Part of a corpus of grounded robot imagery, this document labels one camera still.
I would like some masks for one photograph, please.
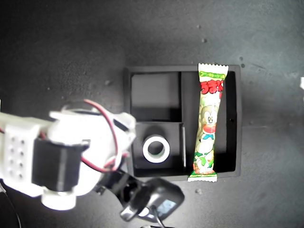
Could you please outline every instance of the cartoon character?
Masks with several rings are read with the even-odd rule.
[[[206,140],[211,138],[214,140],[215,128],[218,118],[219,108],[215,105],[208,105],[203,107],[201,110],[201,116],[203,117],[202,126],[203,126],[203,136],[202,139]]]
[[[215,128],[218,116],[218,108],[214,105],[208,105],[202,108],[201,114],[202,132],[200,133],[200,142],[197,144],[197,152],[204,155],[208,154],[213,149],[215,139]]]

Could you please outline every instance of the dark table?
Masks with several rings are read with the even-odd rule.
[[[22,116],[84,97],[122,111],[126,65],[242,65],[241,176],[177,182],[186,200],[165,224],[304,227],[303,0],[7,0],[0,21],[2,111]],[[8,192],[27,228],[146,224],[123,222],[109,192],[66,212]]]

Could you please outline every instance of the black cable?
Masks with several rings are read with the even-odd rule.
[[[10,200],[9,196],[6,194],[6,192],[4,192],[6,198],[8,199],[9,201],[9,204],[11,206],[11,208],[13,209],[14,213],[16,214],[16,217],[17,217],[17,220],[18,220],[18,225],[19,225],[19,228],[21,228],[21,221],[20,221],[20,217],[19,217],[19,214],[17,213],[15,207],[14,207],[14,204],[13,202]]]
[[[153,205],[151,207],[151,209],[152,209],[152,213],[154,214],[154,216],[156,218],[156,221],[157,221],[158,225],[160,225],[161,228],[166,228],[165,225],[163,224],[163,222],[161,221],[159,215],[158,215],[156,207]]]

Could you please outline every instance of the red wire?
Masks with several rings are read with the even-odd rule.
[[[112,132],[113,140],[114,140],[114,144],[115,144],[115,155],[117,155],[117,154],[118,154],[118,142],[117,142],[117,137],[116,137],[116,133],[115,133],[115,130],[114,130],[113,122],[110,120],[110,118],[108,117],[107,113],[106,113],[103,109],[101,109],[101,108],[99,107],[99,104],[98,104],[98,103],[96,103],[96,102],[94,102],[94,101],[91,101],[91,100],[88,100],[88,99],[84,99],[84,102],[87,103],[87,104],[89,104],[89,105],[91,105],[91,106],[93,106],[94,108],[96,108],[96,109],[101,113],[101,115],[104,116],[104,118],[105,118],[105,120],[107,121],[107,123],[108,123],[108,125],[109,125],[109,127],[110,127],[110,130],[111,130],[111,132]],[[89,167],[91,167],[92,169],[95,169],[95,170],[97,170],[97,171],[99,171],[99,170],[100,170],[100,172],[109,171],[109,169],[104,169],[104,168],[100,168],[100,167],[95,166],[94,164],[92,164],[90,161],[88,161],[88,160],[87,160],[86,158],[84,158],[84,157],[81,158],[81,161],[82,161],[83,163],[85,163],[87,166],[89,166]],[[109,166],[109,165],[112,164],[112,163],[113,163],[113,161],[111,160],[111,161],[107,162],[107,163],[104,165],[104,167],[107,167],[107,166]]]
[[[109,170],[105,169],[105,168],[108,167],[109,165],[111,165],[115,161],[115,158],[112,158],[106,164],[104,164],[104,168],[100,168],[100,167],[94,165],[93,163],[91,163],[90,161],[85,159],[84,157],[81,157],[81,161],[93,170],[96,170],[98,172],[108,172]]]

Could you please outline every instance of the candy wrapper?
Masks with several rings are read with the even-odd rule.
[[[193,172],[188,181],[217,181],[217,174],[213,170],[215,129],[223,82],[227,73],[228,66],[199,64],[199,129],[195,143]]]

